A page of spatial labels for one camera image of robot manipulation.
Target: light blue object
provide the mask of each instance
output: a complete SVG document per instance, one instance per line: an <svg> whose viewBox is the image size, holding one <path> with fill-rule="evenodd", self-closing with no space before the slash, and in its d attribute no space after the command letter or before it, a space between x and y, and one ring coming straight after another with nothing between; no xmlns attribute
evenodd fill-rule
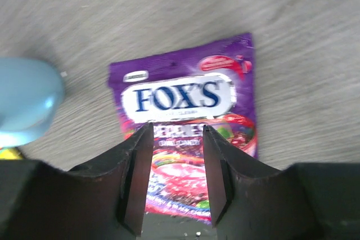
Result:
<svg viewBox="0 0 360 240"><path fill-rule="evenodd" d="M0 147L22 146L49 129L64 100L59 72L28 58L0 58Z"/></svg>

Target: gray wooden floor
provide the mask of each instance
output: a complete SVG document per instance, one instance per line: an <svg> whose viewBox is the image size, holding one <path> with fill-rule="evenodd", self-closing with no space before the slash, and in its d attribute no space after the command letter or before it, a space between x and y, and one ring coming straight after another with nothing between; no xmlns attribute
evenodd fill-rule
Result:
<svg viewBox="0 0 360 240"><path fill-rule="evenodd" d="M26 154L69 169L122 141L109 63L244 31L257 48L260 159L360 162L360 0L0 0L1 55L68 74L51 130Z"/></svg>

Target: candy bag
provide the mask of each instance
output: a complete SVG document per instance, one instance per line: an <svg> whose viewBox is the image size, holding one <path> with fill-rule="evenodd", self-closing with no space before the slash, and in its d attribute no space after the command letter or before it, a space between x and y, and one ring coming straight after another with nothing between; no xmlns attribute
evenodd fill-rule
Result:
<svg viewBox="0 0 360 240"><path fill-rule="evenodd" d="M203 126L257 157L254 70L250 33L110 65L125 138L154 123L146 211L210 224Z"/></svg>

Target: wood grain surface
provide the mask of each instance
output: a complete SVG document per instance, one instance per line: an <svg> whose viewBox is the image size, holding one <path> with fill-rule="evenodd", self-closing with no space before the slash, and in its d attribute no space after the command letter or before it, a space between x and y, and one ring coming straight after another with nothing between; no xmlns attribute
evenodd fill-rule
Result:
<svg viewBox="0 0 360 240"><path fill-rule="evenodd" d="M260 159L279 169L360 162L360 0L0 0L1 55L68 74L51 130L24 152L69 169L108 150L122 141L111 62L245 31L256 46Z"/></svg>

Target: red sticker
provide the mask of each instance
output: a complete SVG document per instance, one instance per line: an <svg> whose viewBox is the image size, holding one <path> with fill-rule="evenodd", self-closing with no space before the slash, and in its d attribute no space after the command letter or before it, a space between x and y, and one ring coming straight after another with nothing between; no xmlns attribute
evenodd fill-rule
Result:
<svg viewBox="0 0 360 240"><path fill-rule="evenodd" d="M255 125L250 119L236 114L224 115L223 120L225 120L227 123L235 123L250 128L254 127Z"/></svg>
<svg viewBox="0 0 360 240"><path fill-rule="evenodd" d="M197 196L207 192L204 167L175 163L160 166L154 172L166 178L167 190L179 196Z"/></svg>
<svg viewBox="0 0 360 240"><path fill-rule="evenodd" d="M237 56L237 58L239 58L239 61L242 60L242 56ZM242 65L240 65L238 61L236 61L230 57L227 57L227 56L206 57L200 61L200 69L202 71L217 70L217 69L230 69L230 70L237 72L237 74L239 75L239 77L242 80L244 79L244 72L243 72Z"/></svg>

